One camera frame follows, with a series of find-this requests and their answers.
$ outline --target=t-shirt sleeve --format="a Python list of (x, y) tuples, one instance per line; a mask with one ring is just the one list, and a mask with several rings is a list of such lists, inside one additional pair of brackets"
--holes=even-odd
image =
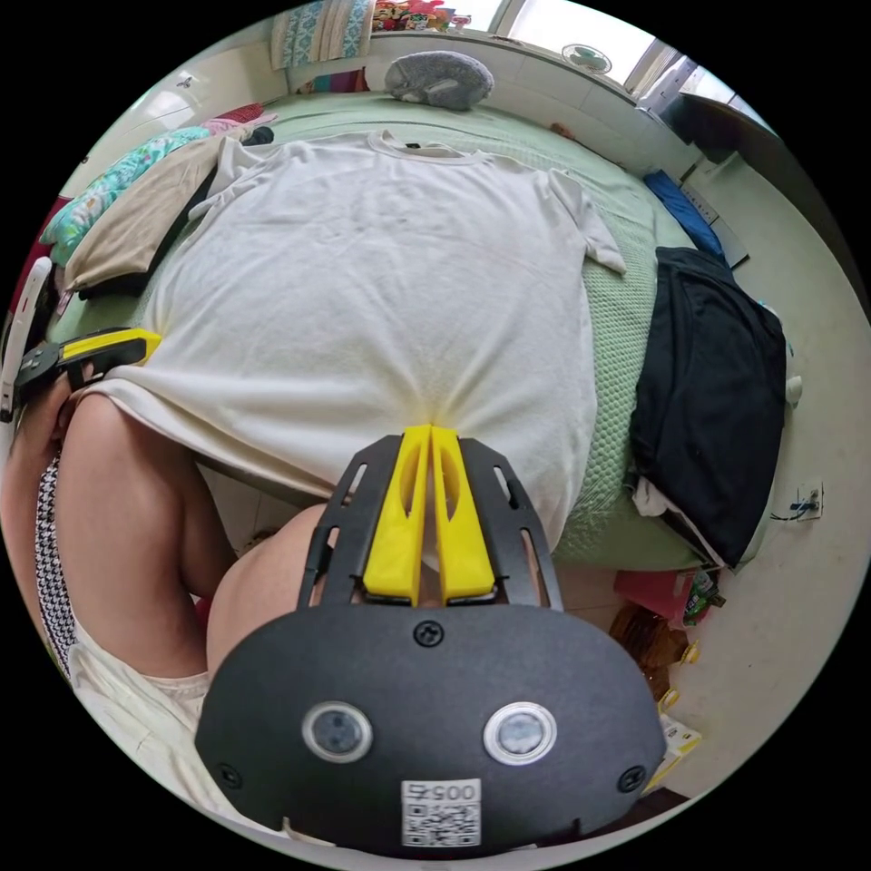
[(549, 181), (551, 190), (572, 215), (586, 240), (587, 255), (622, 275), (626, 271), (626, 264), (620, 249), (589, 194), (564, 172), (551, 171)]
[(206, 199), (191, 209), (188, 220), (201, 218), (209, 209), (221, 201), (224, 191), (228, 191), (243, 176), (260, 169), (279, 152), (280, 145), (260, 145), (249, 147), (238, 139), (225, 136), (218, 149), (218, 166)]

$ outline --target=blue cloth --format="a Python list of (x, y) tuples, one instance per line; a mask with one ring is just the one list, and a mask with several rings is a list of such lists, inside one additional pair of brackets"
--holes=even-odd
[(719, 244), (717, 234), (708, 226), (701, 212), (687, 199), (687, 195), (665, 172), (659, 170), (646, 175), (644, 183), (669, 210), (699, 251), (705, 251), (726, 262), (726, 255), (723, 246)]

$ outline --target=green bedspread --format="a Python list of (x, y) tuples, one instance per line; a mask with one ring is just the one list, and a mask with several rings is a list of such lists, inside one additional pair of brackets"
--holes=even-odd
[[(449, 113), (358, 93), (291, 97), (272, 104), (269, 111), (279, 114), (270, 125), (277, 142), (388, 128), (404, 142), (443, 142), (461, 151), (502, 154), (535, 168), (568, 171), (583, 183), (597, 201), (628, 271), (620, 278), (590, 259), (584, 266), (599, 408), (582, 493), (556, 557), (627, 569), (698, 564), (698, 557), (677, 536), (658, 521), (640, 517), (623, 489), (629, 420), (656, 289), (655, 249), (691, 245), (644, 184), (575, 142), (492, 109)], [(136, 326), (148, 297), (148, 289), (138, 300), (82, 303), (76, 297), (51, 326), (49, 338), (65, 341), (96, 329)]]

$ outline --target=person's hand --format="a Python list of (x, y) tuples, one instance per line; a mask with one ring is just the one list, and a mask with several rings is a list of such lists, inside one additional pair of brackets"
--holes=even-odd
[(64, 440), (80, 395), (81, 391), (73, 393), (70, 379), (64, 373), (31, 399), (24, 407), (15, 431), (13, 454), (27, 465), (48, 465)]

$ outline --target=qr code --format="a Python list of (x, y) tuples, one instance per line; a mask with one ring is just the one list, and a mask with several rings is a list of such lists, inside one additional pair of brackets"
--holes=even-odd
[(402, 843), (405, 847), (478, 847), (481, 781), (404, 781)]

